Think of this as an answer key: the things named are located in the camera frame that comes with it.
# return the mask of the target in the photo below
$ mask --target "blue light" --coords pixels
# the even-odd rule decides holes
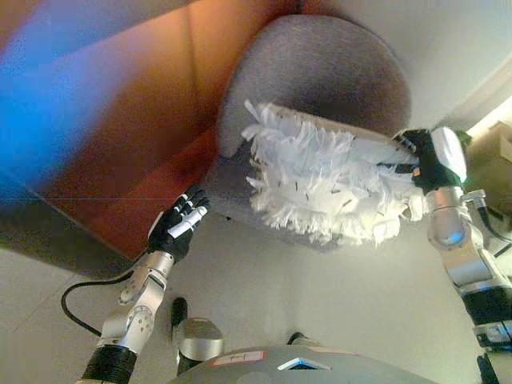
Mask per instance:
[[[61,56],[74,24],[92,22],[63,9],[44,1],[0,57],[0,172],[30,186],[63,169],[135,71],[118,52]]]
[[[453,232],[452,235],[448,238],[448,245],[457,244],[464,238],[464,234],[462,232]]]

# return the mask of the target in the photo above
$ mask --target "sticker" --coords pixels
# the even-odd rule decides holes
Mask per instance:
[[[241,352],[239,354],[228,354],[222,356],[211,363],[211,366],[228,366],[229,364],[245,364],[248,362],[259,362],[266,358],[264,350],[252,350],[251,352]]]
[[[335,348],[329,348],[326,346],[310,346],[310,350],[319,354],[350,354],[352,356],[359,356],[354,352],[348,352],[346,350],[336,350]]]

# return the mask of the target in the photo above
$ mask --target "white feather duster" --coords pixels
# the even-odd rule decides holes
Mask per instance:
[[[312,242],[379,244],[400,231],[404,210],[420,220],[422,191],[412,174],[380,162],[414,163],[414,156],[385,142],[327,131],[317,120],[272,104],[246,102],[258,121],[242,136],[252,140],[258,178],[251,204],[268,226],[308,234]]]

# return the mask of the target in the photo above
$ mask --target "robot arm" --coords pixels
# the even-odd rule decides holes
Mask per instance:
[[[485,384],[510,384],[512,282],[484,248],[482,233],[472,223],[466,206],[473,202],[479,211],[485,209],[485,193],[477,190],[463,194],[461,182],[466,178],[466,164],[453,131],[407,131],[401,140],[413,144],[417,151],[419,167],[414,170],[413,180],[426,196],[429,241],[440,253],[475,324],[478,343],[486,349],[486,355],[478,360],[482,379]],[[486,381],[487,375],[494,381]]]
[[[156,218],[148,250],[126,280],[118,308],[103,323],[96,350],[77,384],[128,383],[153,332],[170,270],[186,256],[192,234],[208,209],[205,192],[193,186]]]

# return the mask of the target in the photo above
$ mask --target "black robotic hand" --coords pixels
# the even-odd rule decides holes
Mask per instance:
[[[194,230],[209,209],[206,192],[191,186],[155,220],[150,230],[148,251],[163,250],[173,256],[174,262],[182,260],[189,251]]]

